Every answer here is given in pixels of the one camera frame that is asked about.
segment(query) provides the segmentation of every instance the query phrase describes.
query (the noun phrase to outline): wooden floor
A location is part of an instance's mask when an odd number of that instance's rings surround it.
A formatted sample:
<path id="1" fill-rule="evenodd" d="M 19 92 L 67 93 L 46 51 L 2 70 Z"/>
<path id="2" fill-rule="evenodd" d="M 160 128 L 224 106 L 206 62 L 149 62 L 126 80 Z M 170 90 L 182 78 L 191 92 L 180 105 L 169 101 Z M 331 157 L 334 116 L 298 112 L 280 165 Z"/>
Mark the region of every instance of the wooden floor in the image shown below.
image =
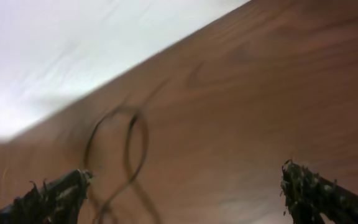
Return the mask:
<path id="1" fill-rule="evenodd" d="M 252 0 L 152 57 L 0 145 L 0 207 L 81 167 L 93 126 L 122 103 L 144 111 L 150 151 L 141 189 L 112 203 L 120 224 L 292 223 L 279 197 L 289 158 L 358 194 L 358 1 Z M 95 139 L 100 202 L 126 179 L 128 121 Z"/>

